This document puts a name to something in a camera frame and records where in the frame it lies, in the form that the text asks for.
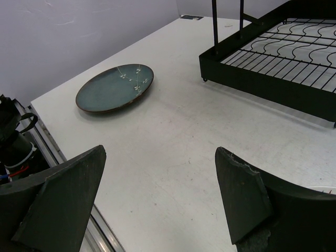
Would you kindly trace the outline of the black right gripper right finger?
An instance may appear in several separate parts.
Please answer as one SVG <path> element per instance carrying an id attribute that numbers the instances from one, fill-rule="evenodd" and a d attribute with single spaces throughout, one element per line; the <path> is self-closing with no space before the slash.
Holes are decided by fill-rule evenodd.
<path id="1" fill-rule="evenodd" d="M 223 147 L 217 179 L 238 251 L 335 251 L 335 195 L 263 171 Z"/>

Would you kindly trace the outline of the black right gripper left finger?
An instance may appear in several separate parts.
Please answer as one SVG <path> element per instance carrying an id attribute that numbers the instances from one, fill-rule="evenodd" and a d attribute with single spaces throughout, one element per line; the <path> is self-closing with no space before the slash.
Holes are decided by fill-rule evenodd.
<path id="1" fill-rule="evenodd" d="M 1 185 L 1 251 L 79 251 L 106 158 L 98 145 Z"/>

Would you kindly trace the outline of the white plate green red rim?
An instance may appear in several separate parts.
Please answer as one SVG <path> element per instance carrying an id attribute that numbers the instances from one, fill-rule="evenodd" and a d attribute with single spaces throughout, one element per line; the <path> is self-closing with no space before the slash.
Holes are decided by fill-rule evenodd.
<path id="1" fill-rule="evenodd" d="M 323 192 L 327 194 L 336 194 L 336 187 L 334 186 L 308 186 L 308 189 Z"/>

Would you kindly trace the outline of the dark teal round plate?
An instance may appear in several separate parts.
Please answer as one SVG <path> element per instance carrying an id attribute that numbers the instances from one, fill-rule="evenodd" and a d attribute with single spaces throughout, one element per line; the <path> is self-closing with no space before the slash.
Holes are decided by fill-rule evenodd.
<path id="1" fill-rule="evenodd" d="M 153 70 L 142 64 L 126 64 L 105 70 L 88 80 L 76 95 L 77 107 L 89 113 L 121 109 L 139 99 L 154 80 Z"/>

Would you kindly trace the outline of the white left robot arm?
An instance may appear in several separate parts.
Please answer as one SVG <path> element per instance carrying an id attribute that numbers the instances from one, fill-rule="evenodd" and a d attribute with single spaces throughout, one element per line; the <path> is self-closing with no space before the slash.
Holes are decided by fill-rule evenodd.
<path id="1" fill-rule="evenodd" d="M 37 121 L 37 115 L 20 114 L 15 101 L 1 95 L 2 185 L 50 168 L 40 149 L 24 135 Z"/>

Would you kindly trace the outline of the aluminium front frame rail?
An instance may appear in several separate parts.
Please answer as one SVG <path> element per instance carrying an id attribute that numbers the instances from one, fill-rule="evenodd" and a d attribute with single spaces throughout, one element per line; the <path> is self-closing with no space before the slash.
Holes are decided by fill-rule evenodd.
<path id="1" fill-rule="evenodd" d="M 41 120 L 32 135 L 51 167 L 20 181 L 37 192 L 11 241 L 34 251 L 79 251 L 86 239 L 92 250 L 124 251 L 94 205 L 103 146 L 67 161 Z"/>

